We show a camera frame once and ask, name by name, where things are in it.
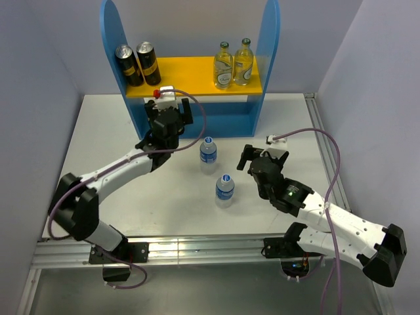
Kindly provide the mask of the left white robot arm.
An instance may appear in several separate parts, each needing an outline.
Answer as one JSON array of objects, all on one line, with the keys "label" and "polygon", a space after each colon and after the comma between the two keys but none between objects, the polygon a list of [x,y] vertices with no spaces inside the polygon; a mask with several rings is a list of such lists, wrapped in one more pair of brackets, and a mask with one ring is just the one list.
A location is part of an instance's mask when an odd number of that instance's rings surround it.
[{"label": "left white robot arm", "polygon": [[82,177],[64,175],[49,207],[48,230],[55,222],[70,237],[89,242],[113,262],[128,261],[132,251],[126,236],[100,220],[100,204],[122,186],[160,168],[179,147],[185,126],[193,122],[187,98],[177,104],[161,96],[148,101],[145,110],[150,128],[134,149]]}]

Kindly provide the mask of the clear glass bottle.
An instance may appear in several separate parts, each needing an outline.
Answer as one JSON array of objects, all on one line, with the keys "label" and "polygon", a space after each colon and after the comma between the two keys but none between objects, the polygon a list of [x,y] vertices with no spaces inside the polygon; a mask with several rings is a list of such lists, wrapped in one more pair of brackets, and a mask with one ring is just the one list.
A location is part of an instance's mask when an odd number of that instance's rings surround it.
[{"label": "clear glass bottle", "polygon": [[251,79],[254,54],[250,46],[251,40],[243,38],[234,56],[234,82],[239,86],[247,85]]},{"label": "clear glass bottle", "polygon": [[218,89],[227,89],[233,75],[234,59],[226,41],[220,43],[220,49],[213,60],[213,81]]}]

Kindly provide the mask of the plastic water bottle front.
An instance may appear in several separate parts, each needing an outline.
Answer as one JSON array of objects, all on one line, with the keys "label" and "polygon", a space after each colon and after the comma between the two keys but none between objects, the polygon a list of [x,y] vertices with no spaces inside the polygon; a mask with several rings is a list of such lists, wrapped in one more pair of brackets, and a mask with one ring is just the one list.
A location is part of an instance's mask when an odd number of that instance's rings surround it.
[{"label": "plastic water bottle front", "polygon": [[215,186],[215,203],[221,208],[230,207],[233,200],[235,183],[229,174],[223,174],[217,181]]}]

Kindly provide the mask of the plastic water bottle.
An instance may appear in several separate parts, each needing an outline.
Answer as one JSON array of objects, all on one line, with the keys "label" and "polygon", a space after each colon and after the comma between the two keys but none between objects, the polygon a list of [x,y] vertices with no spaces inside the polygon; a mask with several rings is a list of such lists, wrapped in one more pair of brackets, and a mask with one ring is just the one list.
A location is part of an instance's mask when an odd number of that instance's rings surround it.
[{"label": "plastic water bottle", "polygon": [[215,203],[221,208],[230,207],[233,200],[235,183],[229,174],[223,174],[217,181],[215,186]]},{"label": "plastic water bottle", "polygon": [[217,162],[217,145],[214,140],[207,136],[199,147],[200,168],[205,175],[212,175]]}]

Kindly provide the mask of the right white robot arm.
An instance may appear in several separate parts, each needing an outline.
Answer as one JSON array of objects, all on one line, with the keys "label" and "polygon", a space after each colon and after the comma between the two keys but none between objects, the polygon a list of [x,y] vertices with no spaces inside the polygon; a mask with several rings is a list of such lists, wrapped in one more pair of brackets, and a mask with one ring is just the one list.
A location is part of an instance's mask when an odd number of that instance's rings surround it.
[{"label": "right white robot arm", "polygon": [[394,287],[407,255],[404,231],[358,217],[326,201],[309,186],[283,175],[289,153],[272,155],[247,144],[237,168],[248,169],[260,198],[296,220],[288,228],[280,249],[293,256],[317,253],[359,268],[370,280]]}]

